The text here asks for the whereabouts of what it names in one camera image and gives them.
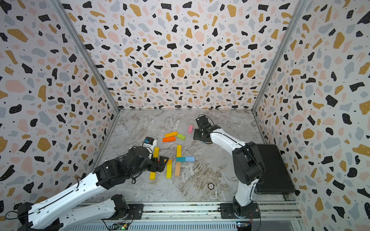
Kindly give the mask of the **light blue block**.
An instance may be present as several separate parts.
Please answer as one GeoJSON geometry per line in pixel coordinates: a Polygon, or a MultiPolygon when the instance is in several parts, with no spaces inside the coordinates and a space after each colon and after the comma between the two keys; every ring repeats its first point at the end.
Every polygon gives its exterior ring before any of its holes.
{"type": "Polygon", "coordinates": [[[195,157],[186,157],[186,162],[195,162],[195,157]]]}

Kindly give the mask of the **amber orange block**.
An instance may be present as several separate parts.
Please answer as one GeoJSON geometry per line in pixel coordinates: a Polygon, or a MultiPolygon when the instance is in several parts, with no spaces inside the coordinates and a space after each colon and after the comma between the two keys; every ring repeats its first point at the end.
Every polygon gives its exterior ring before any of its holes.
{"type": "Polygon", "coordinates": [[[177,131],[174,131],[174,132],[171,132],[171,133],[168,133],[168,134],[165,134],[165,138],[168,138],[168,137],[175,137],[178,135],[178,132],[177,131]]]}

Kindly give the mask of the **aluminium rail frame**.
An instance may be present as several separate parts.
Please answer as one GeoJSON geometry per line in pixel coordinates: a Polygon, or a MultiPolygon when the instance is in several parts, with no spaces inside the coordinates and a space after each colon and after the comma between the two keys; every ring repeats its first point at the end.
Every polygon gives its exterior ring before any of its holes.
{"type": "Polygon", "coordinates": [[[141,220],[94,220],[66,231],[304,231],[306,228],[292,201],[254,202],[260,218],[222,219],[221,203],[230,202],[141,202],[141,220]]]}

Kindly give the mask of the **long yellow block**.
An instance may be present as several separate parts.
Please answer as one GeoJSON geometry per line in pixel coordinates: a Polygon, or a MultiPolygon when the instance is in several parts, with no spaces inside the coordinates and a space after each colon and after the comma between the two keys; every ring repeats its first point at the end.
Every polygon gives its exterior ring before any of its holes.
{"type": "Polygon", "coordinates": [[[160,152],[159,147],[155,147],[154,152],[153,152],[153,157],[158,158],[159,157],[159,152],[160,152]]]}
{"type": "Polygon", "coordinates": [[[151,172],[150,173],[150,176],[149,176],[149,179],[150,180],[155,180],[156,179],[156,173],[155,172],[151,172]]]}

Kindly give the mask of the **teal short block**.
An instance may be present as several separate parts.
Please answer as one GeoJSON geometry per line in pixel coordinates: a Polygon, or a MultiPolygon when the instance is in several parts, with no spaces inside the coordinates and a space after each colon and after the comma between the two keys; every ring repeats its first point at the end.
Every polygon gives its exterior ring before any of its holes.
{"type": "Polygon", "coordinates": [[[181,163],[186,162],[186,158],[185,157],[177,157],[176,162],[181,162],[181,163]]]}

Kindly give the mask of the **tan wooden block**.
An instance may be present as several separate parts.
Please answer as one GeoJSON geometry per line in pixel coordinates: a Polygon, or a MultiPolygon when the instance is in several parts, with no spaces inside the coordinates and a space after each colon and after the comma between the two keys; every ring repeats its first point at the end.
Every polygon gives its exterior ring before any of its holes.
{"type": "Polygon", "coordinates": [[[179,177],[181,173],[181,162],[176,162],[175,166],[175,176],[179,177]]]}

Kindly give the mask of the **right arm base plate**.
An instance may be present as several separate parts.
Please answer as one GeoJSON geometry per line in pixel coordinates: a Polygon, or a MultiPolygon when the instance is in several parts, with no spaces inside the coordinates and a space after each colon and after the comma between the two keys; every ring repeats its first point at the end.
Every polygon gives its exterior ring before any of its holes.
{"type": "Polygon", "coordinates": [[[221,203],[218,208],[222,219],[254,219],[260,218],[260,209],[256,203],[251,203],[245,207],[239,207],[233,203],[221,203]]]}

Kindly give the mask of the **green block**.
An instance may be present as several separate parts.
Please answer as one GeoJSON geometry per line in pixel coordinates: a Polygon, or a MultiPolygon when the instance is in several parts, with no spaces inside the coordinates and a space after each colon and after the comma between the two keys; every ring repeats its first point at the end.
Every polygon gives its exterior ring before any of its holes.
{"type": "Polygon", "coordinates": [[[177,138],[179,138],[181,140],[185,140],[186,136],[179,133],[179,134],[177,134],[177,138]]]}

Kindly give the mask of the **lime yellow block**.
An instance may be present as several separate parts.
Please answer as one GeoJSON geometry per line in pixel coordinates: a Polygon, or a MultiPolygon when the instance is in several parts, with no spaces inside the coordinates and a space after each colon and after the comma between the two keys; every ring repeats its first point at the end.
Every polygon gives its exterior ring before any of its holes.
{"type": "Polygon", "coordinates": [[[172,164],[167,164],[166,178],[167,179],[171,179],[172,178],[172,164]]]}

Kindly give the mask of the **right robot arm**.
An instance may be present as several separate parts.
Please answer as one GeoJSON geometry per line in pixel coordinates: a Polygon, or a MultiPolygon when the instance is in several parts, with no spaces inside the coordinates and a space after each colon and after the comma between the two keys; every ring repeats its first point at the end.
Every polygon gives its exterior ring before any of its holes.
{"type": "Polygon", "coordinates": [[[199,115],[196,123],[198,128],[194,131],[194,140],[217,144],[233,158],[234,172],[239,180],[236,195],[233,197],[234,214],[239,218],[251,215],[254,190],[259,181],[264,179],[266,171],[257,144],[232,137],[209,120],[207,115],[199,115]]]}

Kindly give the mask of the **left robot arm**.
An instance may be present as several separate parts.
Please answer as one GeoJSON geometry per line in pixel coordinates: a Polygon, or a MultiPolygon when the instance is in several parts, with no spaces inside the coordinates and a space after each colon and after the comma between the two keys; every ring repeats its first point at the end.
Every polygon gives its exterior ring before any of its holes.
{"type": "Polygon", "coordinates": [[[134,146],[128,153],[108,160],[85,178],[39,203],[23,203],[15,213],[20,231],[64,231],[94,220],[133,218],[123,195],[117,194],[93,206],[77,208],[87,199],[123,184],[132,183],[145,171],[163,172],[168,157],[154,157],[150,149],[134,146]]]}

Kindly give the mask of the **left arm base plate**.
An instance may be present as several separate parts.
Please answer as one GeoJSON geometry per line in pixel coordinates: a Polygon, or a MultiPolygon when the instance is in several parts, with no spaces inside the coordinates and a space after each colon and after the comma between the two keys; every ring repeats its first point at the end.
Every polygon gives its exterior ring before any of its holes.
{"type": "Polygon", "coordinates": [[[141,220],[144,204],[128,204],[128,207],[117,214],[116,219],[124,222],[141,220]]]}

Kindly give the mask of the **black case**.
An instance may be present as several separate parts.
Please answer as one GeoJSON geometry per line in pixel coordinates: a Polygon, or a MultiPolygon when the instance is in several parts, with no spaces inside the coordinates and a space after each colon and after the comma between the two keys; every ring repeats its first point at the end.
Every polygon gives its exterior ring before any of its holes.
{"type": "Polygon", "coordinates": [[[291,194],[295,192],[294,185],[281,158],[276,145],[258,144],[258,150],[264,161],[266,171],[264,180],[257,184],[257,194],[291,194]]]}

